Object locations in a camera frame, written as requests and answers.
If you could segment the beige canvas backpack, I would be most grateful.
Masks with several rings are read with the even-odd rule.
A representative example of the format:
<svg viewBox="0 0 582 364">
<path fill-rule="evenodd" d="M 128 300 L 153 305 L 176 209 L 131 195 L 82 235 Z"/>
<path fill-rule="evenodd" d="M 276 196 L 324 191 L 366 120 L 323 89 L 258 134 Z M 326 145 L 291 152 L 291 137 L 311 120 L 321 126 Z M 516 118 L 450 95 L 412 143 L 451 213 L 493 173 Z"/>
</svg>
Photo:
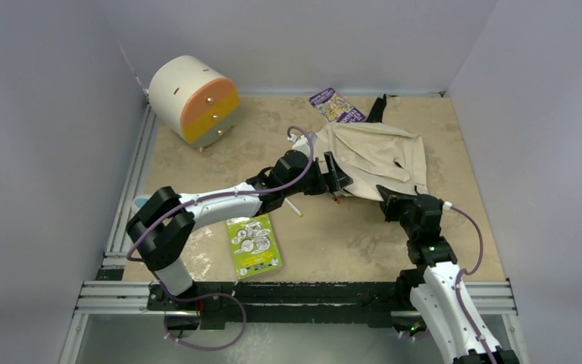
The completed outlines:
<svg viewBox="0 0 582 364">
<path fill-rule="evenodd" d="M 376 98 L 364 122 L 327 122 L 314 132 L 314 155 L 327 167 L 324 153 L 332 152 L 337 164 L 353 183 L 343 190 L 347 196 L 381 201 L 376 186 L 397 193 L 427 193 L 427 163 L 422 137 L 389 125 L 384 117 L 387 96 Z"/>
</svg>

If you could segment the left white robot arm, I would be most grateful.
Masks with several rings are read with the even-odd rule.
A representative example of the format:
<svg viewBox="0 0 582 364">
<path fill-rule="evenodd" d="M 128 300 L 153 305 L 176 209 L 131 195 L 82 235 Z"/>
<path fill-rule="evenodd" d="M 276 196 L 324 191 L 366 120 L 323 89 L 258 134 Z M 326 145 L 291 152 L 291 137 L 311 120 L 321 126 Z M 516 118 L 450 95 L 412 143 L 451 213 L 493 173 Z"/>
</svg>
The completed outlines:
<svg viewBox="0 0 582 364">
<path fill-rule="evenodd" d="M 180 254 L 189 235 L 231 218 L 265 215 L 298 193 L 335 196 L 353 179 L 331 152 L 325 152 L 324 158 L 326 166 L 322 168 L 318 158 L 289 150 L 254 177 L 210 193 L 178 194 L 170 186 L 162 187 L 127 222 L 126 233 L 133 243 L 128 253 L 139 254 L 167 291 L 169 304 L 178 310 L 188 309 L 196 299 L 195 283 Z"/>
</svg>

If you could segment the green activity book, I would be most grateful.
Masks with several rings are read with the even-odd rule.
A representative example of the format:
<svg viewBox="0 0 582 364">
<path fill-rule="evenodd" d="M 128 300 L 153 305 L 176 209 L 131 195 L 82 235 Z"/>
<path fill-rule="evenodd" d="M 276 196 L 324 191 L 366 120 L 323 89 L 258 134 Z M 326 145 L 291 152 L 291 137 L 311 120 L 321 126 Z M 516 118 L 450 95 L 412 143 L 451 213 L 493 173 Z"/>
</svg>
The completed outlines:
<svg viewBox="0 0 582 364">
<path fill-rule="evenodd" d="M 283 267 L 268 215 L 231 218 L 226 221 L 237 278 L 264 274 Z"/>
</svg>

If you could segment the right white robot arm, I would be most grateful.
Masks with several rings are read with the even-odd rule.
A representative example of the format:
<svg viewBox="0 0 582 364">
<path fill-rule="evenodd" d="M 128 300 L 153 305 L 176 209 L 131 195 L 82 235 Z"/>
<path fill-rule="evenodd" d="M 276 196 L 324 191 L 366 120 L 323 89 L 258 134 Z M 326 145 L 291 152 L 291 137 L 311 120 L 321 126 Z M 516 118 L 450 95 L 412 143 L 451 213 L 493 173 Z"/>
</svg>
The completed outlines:
<svg viewBox="0 0 582 364">
<path fill-rule="evenodd" d="M 380 208 L 387 222 L 397 222 L 407 235 L 408 257 L 415 268 L 400 272 L 396 283 L 397 303 L 415 308 L 433 337 L 446 363 L 518 363 L 514 350 L 505 349 L 485 325 L 464 282 L 483 261 L 484 241 L 477 232 L 477 264 L 467 270 L 442 235 L 445 211 L 467 218 L 451 202 L 415 191 L 399 193 L 377 186 Z"/>
</svg>

